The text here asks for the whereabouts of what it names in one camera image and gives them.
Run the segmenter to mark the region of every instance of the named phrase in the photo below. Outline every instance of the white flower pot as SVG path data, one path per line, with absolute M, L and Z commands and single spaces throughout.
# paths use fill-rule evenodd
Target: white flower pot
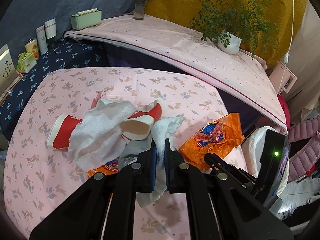
M 230 44 L 227 45 L 225 48 L 221 42 L 218 43 L 218 48 L 221 49 L 223 52 L 233 55 L 236 54 L 239 51 L 240 44 L 241 44 L 241 39 L 238 38 L 237 36 L 234 36 L 233 34 L 229 33 L 231 38 L 229 38 Z

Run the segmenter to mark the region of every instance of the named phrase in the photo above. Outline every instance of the floral print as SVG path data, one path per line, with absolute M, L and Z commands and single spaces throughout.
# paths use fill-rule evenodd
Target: floral print
M 227 114 L 217 90 L 192 76 L 111 67 L 51 72 L 31 99 L 21 104 L 24 109 L 5 164 L 7 214 L 26 238 L 87 179 L 86 172 L 73 163 L 67 151 L 47 148 L 46 140 L 62 113 L 82 118 L 97 93 L 105 99 L 128 100 L 138 110 L 158 99 L 163 110 L 161 118 L 183 117 L 174 134 L 176 148 L 208 122 Z M 240 148 L 232 150 L 225 160 L 246 169 Z M 134 239 L 189 240 L 186 206 L 184 194 L 165 194 L 144 209 L 136 206 Z

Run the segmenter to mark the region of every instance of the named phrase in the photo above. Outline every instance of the black device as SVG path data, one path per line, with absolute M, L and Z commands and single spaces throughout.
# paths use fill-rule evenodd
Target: black device
M 290 229 L 263 205 L 278 185 L 286 147 L 290 145 L 285 136 L 267 132 L 261 157 L 267 174 L 259 174 L 255 179 L 215 154 L 206 154 L 204 158 L 212 172 L 201 173 L 185 163 L 180 153 L 170 150 L 166 139 L 167 190 L 186 193 L 191 239 L 293 239 Z M 135 195 L 152 191 L 155 168 L 156 146 L 152 142 L 149 151 L 140 153 L 136 163 L 118 174 L 97 173 L 87 180 L 33 229 L 30 240 L 132 239 Z

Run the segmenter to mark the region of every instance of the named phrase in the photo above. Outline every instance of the white bottle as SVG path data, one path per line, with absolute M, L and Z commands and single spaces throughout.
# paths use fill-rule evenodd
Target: white bottle
M 44 23 L 44 29 L 45 29 L 45 34 L 47 36 L 47 39 L 51 39 L 54 36 L 57 35 L 57 30 L 56 30 L 56 19 L 51 19 L 49 21 L 46 21 Z
M 39 28 L 36 28 L 36 34 L 37 34 L 37 40 L 38 40 L 38 46 L 40 49 L 40 53 L 41 53 L 41 55 L 43 55 L 48 52 L 47 41 L 45 39 L 44 25 L 42 25 Z

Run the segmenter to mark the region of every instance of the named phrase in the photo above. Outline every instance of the white cloth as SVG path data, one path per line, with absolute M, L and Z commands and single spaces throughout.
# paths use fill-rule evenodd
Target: white cloth
M 164 167 L 164 143 L 165 139 L 168 138 L 170 145 L 173 145 L 172 135 L 178 130 L 181 124 L 181 116 L 169 117 L 157 121 L 151 129 L 151 136 L 157 148 L 156 184 L 154 191 L 151 193 L 137 193 L 137 201 L 141 208 L 158 200 L 167 189 Z
M 68 151 L 83 170 L 96 169 L 121 155 L 126 146 L 119 124 L 136 108 L 129 101 L 100 99 L 71 133 Z

